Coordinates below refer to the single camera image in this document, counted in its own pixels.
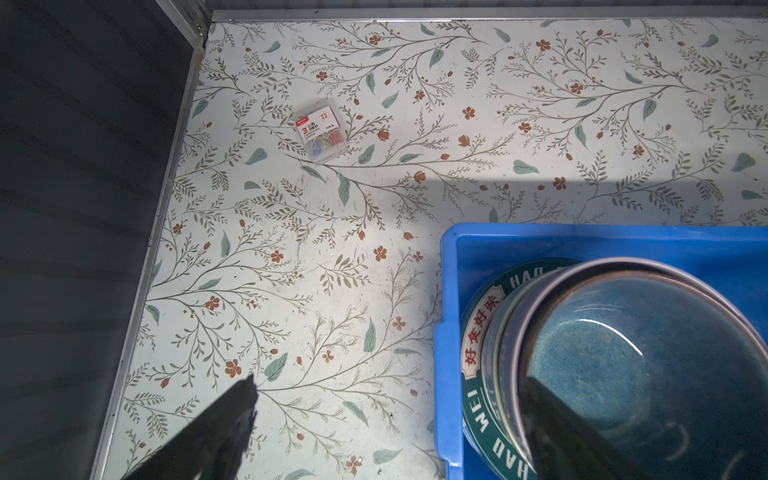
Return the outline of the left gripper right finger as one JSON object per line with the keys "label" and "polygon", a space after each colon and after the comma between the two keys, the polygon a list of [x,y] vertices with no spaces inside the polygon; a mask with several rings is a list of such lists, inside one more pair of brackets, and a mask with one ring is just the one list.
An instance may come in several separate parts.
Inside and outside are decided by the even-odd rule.
{"label": "left gripper right finger", "polygon": [[520,388],[520,412],[540,479],[649,479],[554,393],[532,377]]}

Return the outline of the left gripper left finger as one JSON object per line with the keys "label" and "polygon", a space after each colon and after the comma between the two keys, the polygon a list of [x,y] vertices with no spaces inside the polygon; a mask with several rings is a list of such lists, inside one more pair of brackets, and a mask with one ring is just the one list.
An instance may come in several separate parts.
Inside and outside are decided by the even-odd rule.
{"label": "left gripper left finger", "polygon": [[252,375],[236,382],[128,479],[222,479],[237,477],[255,419],[258,390]]}

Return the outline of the green rim lettered plate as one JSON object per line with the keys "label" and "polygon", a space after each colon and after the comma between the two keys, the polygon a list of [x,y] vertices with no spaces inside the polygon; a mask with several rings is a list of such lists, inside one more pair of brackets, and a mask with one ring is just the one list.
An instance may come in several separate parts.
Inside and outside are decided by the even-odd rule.
{"label": "green rim lettered plate", "polygon": [[514,435],[506,429],[501,402],[492,395],[493,368],[498,365],[499,336],[504,317],[511,310],[508,298],[518,296],[531,281],[537,281],[576,262],[566,258],[536,260],[492,277],[471,297],[461,315],[462,428],[478,459],[467,464],[467,479],[535,479],[533,465]]}

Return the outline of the grey blue bowl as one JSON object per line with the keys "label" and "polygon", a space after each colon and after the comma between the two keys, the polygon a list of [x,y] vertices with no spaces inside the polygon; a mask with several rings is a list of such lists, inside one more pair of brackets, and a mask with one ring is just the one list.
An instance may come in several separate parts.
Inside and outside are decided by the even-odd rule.
{"label": "grey blue bowl", "polygon": [[649,479],[766,477],[767,346],[709,285],[659,262],[605,258],[531,281],[504,306],[492,397],[534,470],[520,412],[527,377]]}

